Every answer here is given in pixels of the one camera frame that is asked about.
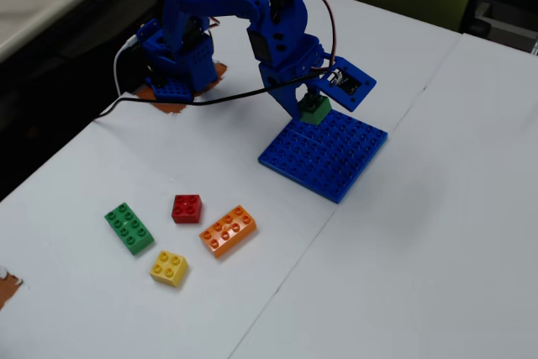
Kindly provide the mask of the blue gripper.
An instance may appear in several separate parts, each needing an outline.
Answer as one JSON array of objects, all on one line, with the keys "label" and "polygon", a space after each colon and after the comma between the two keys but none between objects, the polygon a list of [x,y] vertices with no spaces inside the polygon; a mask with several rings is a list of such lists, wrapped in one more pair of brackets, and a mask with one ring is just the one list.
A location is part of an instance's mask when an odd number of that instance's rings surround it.
[{"label": "blue gripper", "polygon": [[[271,65],[261,62],[259,65],[265,87],[289,82],[292,79],[313,74],[313,68],[320,68],[324,63],[324,48],[317,37],[303,37],[296,48],[282,62]],[[301,119],[296,90],[298,84],[288,84],[269,91],[269,94],[296,120]],[[303,97],[303,103],[319,103],[319,89],[309,86]]]}]

